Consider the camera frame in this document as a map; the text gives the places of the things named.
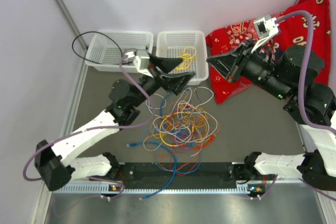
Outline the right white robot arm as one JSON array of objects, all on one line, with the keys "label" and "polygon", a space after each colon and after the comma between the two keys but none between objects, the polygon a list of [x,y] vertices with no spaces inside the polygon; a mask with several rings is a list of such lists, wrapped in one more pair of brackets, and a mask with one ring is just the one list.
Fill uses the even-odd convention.
[{"label": "right white robot arm", "polygon": [[313,188],[334,191],[335,95],[315,81],[324,60],[307,46],[293,45],[274,62],[262,57],[256,46],[257,41],[250,39],[207,62],[229,82],[244,77],[277,99],[287,100],[284,110],[307,127],[316,149],[299,155],[252,152],[244,160],[246,176],[252,180],[269,174],[296,177]]}]

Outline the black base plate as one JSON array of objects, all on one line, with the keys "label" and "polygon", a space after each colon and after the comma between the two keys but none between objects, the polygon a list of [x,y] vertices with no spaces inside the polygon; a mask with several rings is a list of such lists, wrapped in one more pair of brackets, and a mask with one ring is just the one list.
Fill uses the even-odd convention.
[{"label": "black base plate", "polygon": [[177,180],[179,177],[191,176],[199,179],[212,178],[223,181],[249,180],[243,164],[232,163],[125,163],[113,168],[102,178],[120,180],[123,183],[141,181],[149,178]]}]

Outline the left white plastic basket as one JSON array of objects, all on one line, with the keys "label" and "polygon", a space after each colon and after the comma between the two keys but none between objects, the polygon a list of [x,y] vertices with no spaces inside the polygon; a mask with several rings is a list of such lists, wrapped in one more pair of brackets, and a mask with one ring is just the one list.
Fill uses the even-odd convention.
[{"label": "left white plastic basket", "polygon": [[154,35],[150,31],[102,30],[94,34],[86,53],[86,65],[104,72],[120,72],[119,61],[130,51],[151,53]]}]

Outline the white plastic basket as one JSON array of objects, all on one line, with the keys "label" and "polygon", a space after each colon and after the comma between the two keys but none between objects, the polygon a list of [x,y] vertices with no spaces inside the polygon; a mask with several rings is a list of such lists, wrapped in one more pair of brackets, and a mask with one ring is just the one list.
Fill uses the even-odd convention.
[{"label": "white plastic basket", "polygon": [[158,34],[156,56],[182,58],[184,55],[189,59],[184,59],[171,73],[196,72],[189,85],[197,86],[209,76],[204,33],[199,30],[177,30],[162,31]]},{"label": "white plastic basket", "polygon": [[102,30],[94,34],[86,53],[86,65],[104,72],[120,72],[119,61],[130,51],[151,53],[154,35],[150,31]]}]

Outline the right white plastic basket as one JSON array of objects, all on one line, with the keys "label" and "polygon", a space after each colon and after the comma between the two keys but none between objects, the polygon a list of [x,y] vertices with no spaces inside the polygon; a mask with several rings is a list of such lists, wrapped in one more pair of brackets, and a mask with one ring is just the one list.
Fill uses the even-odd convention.
[{"label": "right white plastic basket", "polygon": [[162,31],[158,34],[156,56],[182,58],[184,55],[189,59],[184,59],[171,73],[196,72],[189,85],[197,86],[209,76],[204,33],[199,30],[177,30]]}]

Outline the red patterned pillow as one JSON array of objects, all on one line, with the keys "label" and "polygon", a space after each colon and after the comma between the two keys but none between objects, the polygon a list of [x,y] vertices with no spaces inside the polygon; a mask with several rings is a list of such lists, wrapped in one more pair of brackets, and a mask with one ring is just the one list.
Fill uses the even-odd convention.
[{"label": "red patterned pillow", "polygon": [[[288,7],[284,12],[274,15],[279,18],[298,10],[306,10],[313,20],[313,43],[311,50],[325,61],[325,67],[316,77],[315,81],[328,84],[331,65],[331,20],[329,0],[299,0],[296,5]],[[279,25],[279,34],[267,43],[272,51],[272,59],[279,61],[283,52],[292,45],[307,43],[308,22],[303,16],[288,18]],[[214,30],[206,36],[206,44],[210,47],[213,56],[225,54],[236,49],[246,39],[257,39],[256,29],[252,20],[232,24]],[[219,72],[210,68],[211,87],[214,91],[215,101],[222,104],[228,98],[251,87],[252,82],[242,77],[234,83],[226,81]]]}]

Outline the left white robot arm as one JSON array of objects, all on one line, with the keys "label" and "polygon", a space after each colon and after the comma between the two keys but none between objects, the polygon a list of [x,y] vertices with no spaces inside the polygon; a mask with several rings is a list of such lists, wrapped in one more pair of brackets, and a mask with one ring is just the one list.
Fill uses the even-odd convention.
[{"label": "left white robot arm", "polygon": [[105,137],[123,129],[132,129],[140,114],[137,109],[162,88],[178,95],[195,72],[172,73],[182,63],[181,58],[160,58],[146,51],[129,51],[121,58],[132,59],[142,77],[138,82],[125,72],[126,79],[112,85],[111,104],[94,119],[71,134],[53,143],[43,140],[36,146],[34,165],[50,191],[64,187],[70,181],[99,176],[114,180],[119,174],[119,163],[110,153],[81,158],[80,154]]}]

